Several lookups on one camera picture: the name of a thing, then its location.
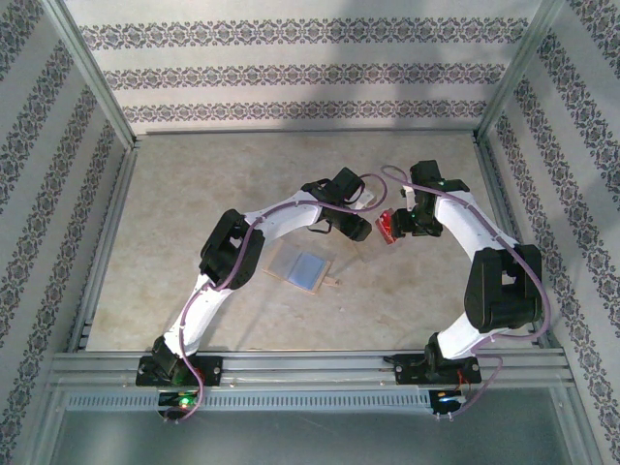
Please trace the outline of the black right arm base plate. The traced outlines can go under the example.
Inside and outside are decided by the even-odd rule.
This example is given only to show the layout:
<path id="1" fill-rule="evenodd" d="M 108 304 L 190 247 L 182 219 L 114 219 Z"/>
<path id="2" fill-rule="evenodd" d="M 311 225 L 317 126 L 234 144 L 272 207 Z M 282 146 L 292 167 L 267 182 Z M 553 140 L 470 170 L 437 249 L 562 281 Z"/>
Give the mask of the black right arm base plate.
<path id="1" fill-rule="evenodd" d="M 396 354 L 391 360 L 398 385 L 477 385 L 481 383 L 480 364 L 472 356 L 430 362 L 422 354 Z"/>

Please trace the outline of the aluminium side rail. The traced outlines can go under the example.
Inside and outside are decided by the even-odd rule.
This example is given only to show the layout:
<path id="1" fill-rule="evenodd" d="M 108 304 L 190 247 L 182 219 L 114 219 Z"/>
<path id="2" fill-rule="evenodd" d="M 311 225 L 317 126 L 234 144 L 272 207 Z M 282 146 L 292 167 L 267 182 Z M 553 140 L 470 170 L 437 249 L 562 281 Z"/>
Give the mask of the aluminium side rail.
<path id="1" fill-rule="evenodd" d="M 493 153 L 489 151 L 485 141 L 478 142 L 476 137 L 473 137 L 473 144 L 496 224 L 509 236 L 523 243 L 520 227 L 515 221 L 512 204 Z"/>
<path id="2" fill-rule="evenodd" d="M 91 257 L 86 281 L 64 348 L 65 353 L 81 351 L 86 346 L 82 340 L 89 338 L 89 334 L 83 336 L 83 330 L 92 327 L 94 321 L 139 150 L 140 140 L 137 140 L 132 148 L 126 151 L 117 170 L 104 222 L 99 229 L 97 247 Z"/>

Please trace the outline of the aluminium back rail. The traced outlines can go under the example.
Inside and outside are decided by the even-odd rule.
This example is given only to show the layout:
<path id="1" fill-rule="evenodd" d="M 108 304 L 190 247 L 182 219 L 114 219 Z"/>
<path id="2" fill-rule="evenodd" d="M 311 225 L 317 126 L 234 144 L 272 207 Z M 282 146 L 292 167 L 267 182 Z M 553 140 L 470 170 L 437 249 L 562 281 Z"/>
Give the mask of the aluminium back rail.
<path id="1" fill-rule="evenodd" d="M 258 135 L 258 134 L 277 134 L 277 135 L 340 135 L 357 133 L 377 133 L 377 134 L 413 134 L 415 136 L 448 136 L 448 135 L 475 135 L 473 129 L 403 129 L 403 128 L 333 128 L 333 129 L 246 129 L 246 130 L 152 130 L 146 131 L 137 136 L 145 139 L 147 137 L 163 136 L 193 136 L 193 135 Z"/>

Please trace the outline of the aluminium frame post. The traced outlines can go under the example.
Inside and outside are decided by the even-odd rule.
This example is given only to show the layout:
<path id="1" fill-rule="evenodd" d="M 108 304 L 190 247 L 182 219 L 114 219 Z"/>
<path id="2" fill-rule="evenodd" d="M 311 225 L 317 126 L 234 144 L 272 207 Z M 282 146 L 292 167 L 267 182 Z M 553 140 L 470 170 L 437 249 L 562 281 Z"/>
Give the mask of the aluminium frame post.
<path id="1" fill-rule="evenodd" d="M 91 88 L 99 106 L 121 139 L 123 146 L 129 149 L 135 148 L 137 138 L 64 1 L 40 1 L 46 15 L 67 50 L 74 57 L 85 83 Z"/>
<path id="2" fill-rule="evenodd" d="M 557 17 L 565 0 L 542 0 L 532 21 L 525 30 L 516 53 L 506 69 L 499 86 L 489 100 L 482 115 L 480 124 L 474 131 L 474 139 L 478 145 L 488 136 L 496 120 L 512 95 L 514 88 L 522 79 L 529 62 L 536 53 L 539 43 Z"/>

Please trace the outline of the aluminium front rail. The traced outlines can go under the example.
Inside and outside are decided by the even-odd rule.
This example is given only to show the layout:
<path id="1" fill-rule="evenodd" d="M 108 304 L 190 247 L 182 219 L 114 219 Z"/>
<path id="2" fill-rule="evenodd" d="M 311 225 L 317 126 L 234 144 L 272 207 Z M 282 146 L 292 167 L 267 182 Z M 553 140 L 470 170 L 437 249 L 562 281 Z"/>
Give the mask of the aluminium front rail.
<path id="1" fill-rule="evenodd" d="M 386 361 L 392 351 L 228 352 L 220 353 L 221 390 L 324 390 L 396 388 L 398 369 Z M 135 384 L 137 352 L 59 354 L 51 381 L 60 386 L 130 388 Z M 574 376 L 561 349 L 490 349 L 478 355 L 474 370 L 494 388 L 572 387 Z"/>

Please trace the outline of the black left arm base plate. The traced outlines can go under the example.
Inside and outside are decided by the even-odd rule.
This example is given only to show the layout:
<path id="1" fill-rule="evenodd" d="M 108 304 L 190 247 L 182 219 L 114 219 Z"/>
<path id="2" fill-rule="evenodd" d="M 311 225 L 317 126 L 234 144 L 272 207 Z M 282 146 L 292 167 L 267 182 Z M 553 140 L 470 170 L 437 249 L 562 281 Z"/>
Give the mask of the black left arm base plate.
<path id="1" fill-rule="evenodd" d="M 223 359 L 220 356 L 190 356 L 189 361 L 204 386 L 220 385 L 223 371 Z M 197 388 L 199 381 L 182 358 L 163 363 L 158 362 L 153 356 L 143 356 L 139 360 L 136 385 L 157 388 Z"/>

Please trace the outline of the red credit card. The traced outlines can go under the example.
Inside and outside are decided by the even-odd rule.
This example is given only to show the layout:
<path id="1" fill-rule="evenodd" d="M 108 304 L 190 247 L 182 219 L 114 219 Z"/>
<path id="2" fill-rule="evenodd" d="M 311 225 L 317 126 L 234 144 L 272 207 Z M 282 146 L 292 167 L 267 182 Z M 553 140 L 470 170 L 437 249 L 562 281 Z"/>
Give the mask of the red credit card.
<path id="1" fill-rule="evenodd" d="M 384 212 L 380 214 L 379 218 L 375 222 L 377 229 L 379 233 L 381 234 L 382 238 L 384 239 L 384 241 L 386 242 L 386 244 L 394 243 L 394 242 L 391 242 L 391 237 L 390 237 L 390 235 L 392 234 L 390 214 L 392 212 L 393 211 L 391 209 L 385 210 Z"/>

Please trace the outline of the beige card holder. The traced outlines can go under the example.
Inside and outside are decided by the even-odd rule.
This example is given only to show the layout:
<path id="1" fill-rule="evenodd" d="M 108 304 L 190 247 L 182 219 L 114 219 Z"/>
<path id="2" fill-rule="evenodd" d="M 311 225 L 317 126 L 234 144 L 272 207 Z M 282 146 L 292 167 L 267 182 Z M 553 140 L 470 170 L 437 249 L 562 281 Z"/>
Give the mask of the beige card holder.
<path id="1" fill-rule="evenodd" d="M 321 285 L 337 287 L 338 279 L 328 277 L 331 261 L 280 241 L 263 267 L 263 272 L 310 295 Z"/>

